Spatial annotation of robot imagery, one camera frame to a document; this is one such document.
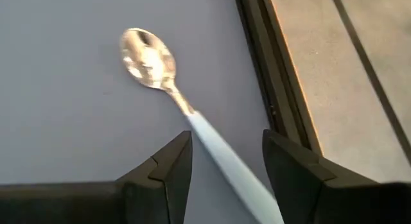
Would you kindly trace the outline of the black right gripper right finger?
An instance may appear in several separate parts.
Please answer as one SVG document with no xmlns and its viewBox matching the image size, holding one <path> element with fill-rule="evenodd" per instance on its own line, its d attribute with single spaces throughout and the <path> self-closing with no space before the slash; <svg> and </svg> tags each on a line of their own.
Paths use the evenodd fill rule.
<svg viewBox="0 0 411 224">
<path fill-rule="evenodd" d="M 272 130 L 262 151 L 285 224 L 411 224 L 411 183 L 378 183 Z"/>
</svg>

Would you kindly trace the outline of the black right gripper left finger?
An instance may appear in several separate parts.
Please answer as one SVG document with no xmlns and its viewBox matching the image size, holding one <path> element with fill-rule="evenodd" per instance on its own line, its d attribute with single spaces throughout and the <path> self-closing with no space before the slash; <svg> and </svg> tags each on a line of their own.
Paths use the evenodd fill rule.
<svg viewBox="0 0 411 224">
<path fill-rule="evenodd" d="M 106 182 L 0 185 L 0 224 L 184 224 L 191 132 Z"/>
</svg>

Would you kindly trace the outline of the light blue handled spoon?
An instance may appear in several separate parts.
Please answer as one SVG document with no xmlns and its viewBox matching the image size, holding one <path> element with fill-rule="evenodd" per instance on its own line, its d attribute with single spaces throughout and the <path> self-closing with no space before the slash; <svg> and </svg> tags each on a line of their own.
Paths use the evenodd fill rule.
<svg viewBox="0 0 411 224">
<path fill-rule="evenodd" d="M 226 181 L 253 217 L 260 224 L 285 224 L 272 193 L 178 90 L 175 84 L 176 62 L 166 44 L 147 30 L 129 28 L 122 34 L 119 46 L 130 75 L 145 87 L 164 91 L 180 108 Z"/>
</svg>

